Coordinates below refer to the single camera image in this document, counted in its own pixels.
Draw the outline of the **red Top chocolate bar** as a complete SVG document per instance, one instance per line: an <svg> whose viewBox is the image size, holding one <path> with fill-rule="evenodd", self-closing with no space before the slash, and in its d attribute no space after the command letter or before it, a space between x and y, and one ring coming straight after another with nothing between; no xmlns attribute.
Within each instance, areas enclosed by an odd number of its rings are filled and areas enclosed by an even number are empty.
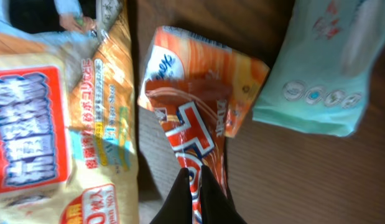
<svg viewBox="0 0 385 224"><path fill-rule="evenodd" d="M145 94L181 167L189 171L192 222L203 223L202 167L227 193L225 132L232 87L219 80L148 81Z"/></svg>

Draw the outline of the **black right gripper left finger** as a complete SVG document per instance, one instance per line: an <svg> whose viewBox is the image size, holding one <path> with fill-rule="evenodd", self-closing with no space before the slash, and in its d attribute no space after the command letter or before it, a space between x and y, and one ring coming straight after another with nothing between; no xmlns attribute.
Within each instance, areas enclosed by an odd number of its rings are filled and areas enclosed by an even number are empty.
<svg viewBox="0 0 385 224"><path fill-rule="evenodd" d="M151 224L192 224L192 195L187 168L180 169L162 208Z"/></svg>

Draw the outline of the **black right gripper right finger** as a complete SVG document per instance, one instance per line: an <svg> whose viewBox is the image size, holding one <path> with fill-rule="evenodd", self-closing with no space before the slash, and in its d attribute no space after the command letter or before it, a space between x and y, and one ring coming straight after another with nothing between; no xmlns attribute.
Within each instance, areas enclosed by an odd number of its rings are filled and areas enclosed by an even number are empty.
<svg viewBox="0 0 385 224"><path fill-rule="evenodd" d="M224 195L207 166L202 166L200 200L203 224L246 224Z"/></svg>

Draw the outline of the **teal wet wipes pack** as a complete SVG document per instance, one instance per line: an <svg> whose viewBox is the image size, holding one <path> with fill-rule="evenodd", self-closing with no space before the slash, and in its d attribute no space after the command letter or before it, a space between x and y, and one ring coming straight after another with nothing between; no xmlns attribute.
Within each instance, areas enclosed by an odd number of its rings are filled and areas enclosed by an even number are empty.
<svg viewBox="0 0 385 224"><path fill-rule="evenodd" d="M385 45L385 0L297 0L253 120L346 137L369 100Z"/></svg>

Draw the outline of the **yellow snack chip bag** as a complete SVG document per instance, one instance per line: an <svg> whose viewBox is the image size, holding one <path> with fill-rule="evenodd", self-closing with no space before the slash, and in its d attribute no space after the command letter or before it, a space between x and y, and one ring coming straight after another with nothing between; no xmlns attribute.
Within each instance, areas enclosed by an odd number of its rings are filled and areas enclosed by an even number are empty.
<svg viewBox="0 0 385 224"><path fill-rule="evenodd" d="M0 0L0 223L137 223L126 1Z"/></svg>

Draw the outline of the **small orange white box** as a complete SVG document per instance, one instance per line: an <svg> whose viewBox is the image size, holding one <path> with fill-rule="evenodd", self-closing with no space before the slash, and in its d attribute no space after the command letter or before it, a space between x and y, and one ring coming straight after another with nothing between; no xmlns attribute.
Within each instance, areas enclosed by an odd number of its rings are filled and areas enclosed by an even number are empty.
<svg viewBox="0 0 385 224"><path fill-rule="evenodd" d="M147 53L137 102L147 110L152 109L145 95L148 80L221 80L233 88L226 124L226 136L233 138L269 72L270 68L262 60L227 45L189 30L160 26L155 30Z"/></svg>

